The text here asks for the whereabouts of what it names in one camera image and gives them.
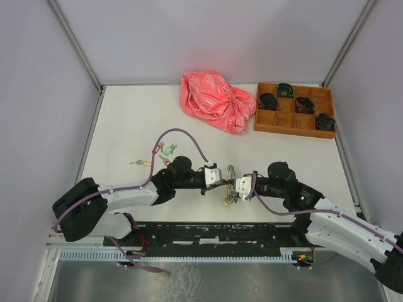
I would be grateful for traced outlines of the keyring with yellow blue tags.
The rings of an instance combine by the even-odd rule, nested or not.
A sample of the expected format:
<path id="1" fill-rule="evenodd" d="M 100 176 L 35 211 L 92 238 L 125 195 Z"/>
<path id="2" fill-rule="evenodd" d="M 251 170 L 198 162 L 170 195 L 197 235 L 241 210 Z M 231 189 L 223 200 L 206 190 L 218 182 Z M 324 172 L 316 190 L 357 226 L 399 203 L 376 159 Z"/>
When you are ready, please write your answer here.
<path id="1" fill-rule="evenodd" d="M 225 192 L 225 197 L 222 202 L 222 205 L 224 207 L 229 207 L 233 203 L 237 203 L 238 200 L 238 195 L 235 190 L 235 185 L 234 185 L 234 180 L 236 178 L 236 170 L 233 165 L 229 164 L 227 166 L 227 186 L 226 186 L 226 192 Z"/>

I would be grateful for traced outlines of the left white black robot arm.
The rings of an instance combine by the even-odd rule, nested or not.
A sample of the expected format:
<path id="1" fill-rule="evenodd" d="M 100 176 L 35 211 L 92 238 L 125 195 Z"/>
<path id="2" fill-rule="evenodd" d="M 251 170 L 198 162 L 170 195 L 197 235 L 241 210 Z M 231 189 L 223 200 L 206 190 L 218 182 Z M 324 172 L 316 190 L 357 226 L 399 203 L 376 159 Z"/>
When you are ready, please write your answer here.
<path id="1" fill-rule="evenodd" d="M 63 234 L 66 242 L 95 235 L 133 245 L 139 239 L 139 229 L 134 226 L 133 217 L 124 212 L 125 208 L 166 203 L 179 189 L 198 189 L 205 194 L 227 183 L 217 165 L 205 165 L 195 171 L 185 156 L 176 157 L 145 185 L 101 186 L 87 177 L 53 204 L 55 231 Z"/>

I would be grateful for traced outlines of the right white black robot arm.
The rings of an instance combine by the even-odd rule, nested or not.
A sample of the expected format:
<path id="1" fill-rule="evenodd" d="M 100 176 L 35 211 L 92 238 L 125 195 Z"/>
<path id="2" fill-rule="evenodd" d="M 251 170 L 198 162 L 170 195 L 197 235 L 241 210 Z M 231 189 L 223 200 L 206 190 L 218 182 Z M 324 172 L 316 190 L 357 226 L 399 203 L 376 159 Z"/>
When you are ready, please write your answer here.
<path id="1" fill-rule="evenodd" d="M 402 293 L 402 235 L 384 230 L 335 205 L 329 198 L 298 181 L 286 162 L 274 162 L 268 175 L 251 174 L 250 197 L 283 199 L 282 216 L 294 216 L 290 241 L 307 242 L 347 257 L 374 273 L 385 287 Z"/>

